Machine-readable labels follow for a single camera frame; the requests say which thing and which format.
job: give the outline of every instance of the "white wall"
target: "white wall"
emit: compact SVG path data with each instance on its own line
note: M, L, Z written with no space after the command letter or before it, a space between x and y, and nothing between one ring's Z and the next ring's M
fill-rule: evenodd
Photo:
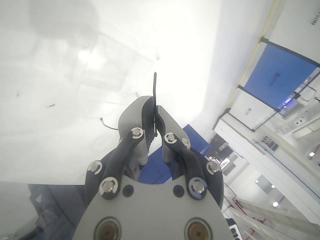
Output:
M320 223L320 201L293 174L269 154L263 155L250 141L252 132L228 114L219 122L216 132L241 153L250 164L275 187L312 223Z
M260 39L274 0L221 0L203 108L191 126L207 141Z
M320 0L286 0L270 41L320 63L320 20L312 24L317 15Z
M37 216L28 185L0 182L0 235L14 233Z

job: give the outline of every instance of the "yellow cable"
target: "yellow cable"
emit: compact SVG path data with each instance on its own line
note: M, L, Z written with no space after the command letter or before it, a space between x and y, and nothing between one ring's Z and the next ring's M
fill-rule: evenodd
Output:
M269 14L268 14L268 16L267 16L267 18L266 18L265 24L264 24L264 26L263 26L263 28L262 28L262 31L261 31L260 35L259 35L258 41L257 41L257 43L256 43L256 45L255 45L255 47L254 47L254 49L253 49L253 51L252 51L252 54L251 54L251 56L250 56L250 58L249 58L249 61L248 61L247 65L246 65L246 67L245 67L244 70L243 70L243 73L242 73L242 75L241 75L241 78L240 78L240 80L239 80L238 83L237 83L237 87L238 87L238 85L240 84L240 82L242 81L242 79L243 79L243 77L244 77L244 75L245 75L245 73L246 73L246 71L247 71L247 69L248 69L248 67L249 67L250 62L251 62L252 58L254 57L255 52L257 51L258 45L259 45L259 43L260 43L260 39L261 39L261 37L264 35L265 29L266 29L266 27L267 27L267 25L268 25L268 22L269 22L269 19L270 19L270 17L271 17L273 8L274 8L274 6L275 6L275 4L276 4L276 1L277 1L277 0L273 0L272 6L271 6L271 8L270 8L270 10L269 10ZM225 106L224 109L226 109L226 108L230 105L231 100L232 100L232 97L234 96L234 94L235 94L235 92L236 92L236 90L237 90L237 87L234 89L231 97L229 98L228 104Z

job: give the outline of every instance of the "blue panel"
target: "blue panel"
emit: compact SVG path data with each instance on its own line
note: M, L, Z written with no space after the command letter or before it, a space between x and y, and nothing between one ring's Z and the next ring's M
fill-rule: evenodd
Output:
M315 68L289 52L267 45L244 88L277 108Z
M165 175L169 172L168 166L165 164L165 162L162 160L162 147L158 148L155 152L153 152L149 158L148 161L151 160L161 175Z
M188 135L191 147L202 155L206 155L211 148L208 144L190 125L187 125L183 130ZM147 184L162 184L171 177L169 168L162 160L162 146L153 152L148 163L141 170L138 181Z
M141 170L138 181L140 183L153 184L161 177L162 175L160 174L156 165L152 162L152 160L150 160Z
M168 179L171 178L171 173L168 172L165 175L163 175L160 179L158 179L154 184L162 184L165 183Z
M208 142L204 140L190 125L185 126L183 130L188 135L193 149L200 152L203 156L209 152L211 145L208 144Z

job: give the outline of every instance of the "wall socket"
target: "wall socket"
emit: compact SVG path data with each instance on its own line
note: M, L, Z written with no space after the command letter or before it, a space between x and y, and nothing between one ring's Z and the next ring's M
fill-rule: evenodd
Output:
M304 116L301 116L297 119L295 119L292 123L296 126L299 127L300 125L304 124L307 122L307 119Z

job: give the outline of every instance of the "small black wire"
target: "small black wire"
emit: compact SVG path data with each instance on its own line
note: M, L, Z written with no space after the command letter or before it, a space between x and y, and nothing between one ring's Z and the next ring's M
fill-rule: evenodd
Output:
M112 129L112 130L119 130L119 129L117 129L117 128L113 128L113 127L107 126L107 125L103 122L103 118L102 118L102 117L100 118L100 121L101 121L101 123L102 123L105 127L107 127L107 128L110 128L110 129Z
M312 87L310 87L310 86L306 86L306 87L308 87L308 88L310 88L310 89L312 89L312 90L314 90L315 92L317 92L317 90L316 89L314 89L314 88L312 88Z

